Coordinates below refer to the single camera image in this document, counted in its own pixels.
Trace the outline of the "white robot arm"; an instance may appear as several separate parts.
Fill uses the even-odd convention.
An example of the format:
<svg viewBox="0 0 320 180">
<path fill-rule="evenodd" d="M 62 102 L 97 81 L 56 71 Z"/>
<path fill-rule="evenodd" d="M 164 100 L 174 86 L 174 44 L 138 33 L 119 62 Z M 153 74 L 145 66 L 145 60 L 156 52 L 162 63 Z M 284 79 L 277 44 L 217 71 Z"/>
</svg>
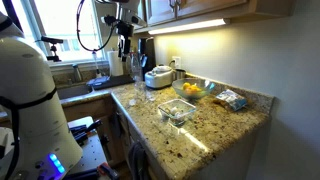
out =
<svg viewBox="0 0 320 180">
<path fill-rule="evenodd" d="M 1 180 L 120 180 L 102 163 L 74 170 L 83 156 L 81 141 L 69 129 L 45 55 L 6 15 L 0 53 L 1 105 L 13 133 L 1 159 Z"/>
</svg>

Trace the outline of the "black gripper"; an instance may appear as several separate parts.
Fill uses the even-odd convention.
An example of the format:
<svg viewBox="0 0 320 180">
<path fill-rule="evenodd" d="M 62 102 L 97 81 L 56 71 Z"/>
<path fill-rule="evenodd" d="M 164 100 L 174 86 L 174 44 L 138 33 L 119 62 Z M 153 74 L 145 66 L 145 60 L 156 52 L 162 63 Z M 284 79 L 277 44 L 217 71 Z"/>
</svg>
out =
<svg viewBox="0 0 320 180">
<path fill-rule="evenodd" d="M 127 56 L 130 52 L 130 37 L 133 35 L 133 26 L 119 21 L 116 25 L 116 33 L 118 34 L 119 56 Z"/>
</svg>

